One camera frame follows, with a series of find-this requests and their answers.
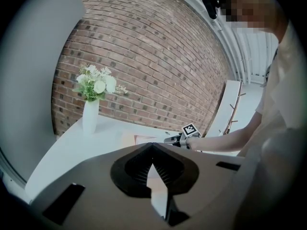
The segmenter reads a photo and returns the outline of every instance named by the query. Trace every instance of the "white table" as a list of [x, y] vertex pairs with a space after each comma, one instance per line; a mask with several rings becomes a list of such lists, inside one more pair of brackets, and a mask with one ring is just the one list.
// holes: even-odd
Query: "white table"
[[134, 145], [134, 135], [156, 137], [154, 142], [163, 142], [165, 138], [177, 134], [99, 115], [95, 133], [84, 136], [81, 118], [45, 154], [28, 180], [25, 191], [31, 199], [35, 199], [46, 186], [80, 162]]

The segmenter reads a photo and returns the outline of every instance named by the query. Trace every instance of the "sleeve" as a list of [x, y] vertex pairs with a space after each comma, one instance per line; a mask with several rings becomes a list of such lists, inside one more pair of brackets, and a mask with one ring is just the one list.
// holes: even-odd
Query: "sleeve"
[[261, 99], [260, 99], [260, 102], [256, 108], [256, 112], [257, 113], [260, 113], [262, 115], [262, 112], [263, 112], [263, 107], [264, 107], [264, 95], [265, 95], [265, 91], [266, 91], [266, 87], [263, 87], [263, 92], [262, 92], [262, 96], [261, 96]]

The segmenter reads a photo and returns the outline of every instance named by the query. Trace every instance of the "black slot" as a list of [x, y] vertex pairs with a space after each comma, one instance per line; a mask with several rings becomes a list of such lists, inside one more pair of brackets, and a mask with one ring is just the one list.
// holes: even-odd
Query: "black slot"
[[219, 167], [222, 167], [222, 168], [225, 168], [225, 169], [229, 169], [229, 170], [232, 170], [232, 171], [238, 171], [241, 167], [241, 165], [233, 164], [233, 163], [227, 163], [227, 162], [218, 162], [216, 164], [216, 166], [219, 166]]
[[85, 187], [81, 185], [69, 185], [69, 187], [67, 187], [67, 189], [43, 212], [43, 216], [62, 225], [84, 189]]

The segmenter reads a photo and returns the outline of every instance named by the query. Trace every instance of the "person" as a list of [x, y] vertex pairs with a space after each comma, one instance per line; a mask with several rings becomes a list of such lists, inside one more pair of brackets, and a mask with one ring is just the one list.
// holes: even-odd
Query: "person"
[[227, 135], [189, 137], [192, 150], [231, 152], [245, 156], [274, 134], [306, 124], [306, 57], [291, 21], [275, 0], [219, 0], [227, 22], [274, 34], [279, 45], [265, 76], [259, 106], [249, 124]]

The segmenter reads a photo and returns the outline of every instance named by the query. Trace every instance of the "flower arrangement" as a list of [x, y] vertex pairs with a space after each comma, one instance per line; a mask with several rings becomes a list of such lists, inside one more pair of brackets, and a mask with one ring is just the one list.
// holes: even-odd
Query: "flower arrangement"
[[110, 74], [111, 71], [107, 67], [98, 71], [96, 66], [82, 63], [80, 76], [76, 79], [80, 86], [73, 91], [83, 94], [85, 100], [89, 102], [97, 99], [105, 100], [106, 92], [127, 93], [126, 87], [117, 85], [116, 79]]

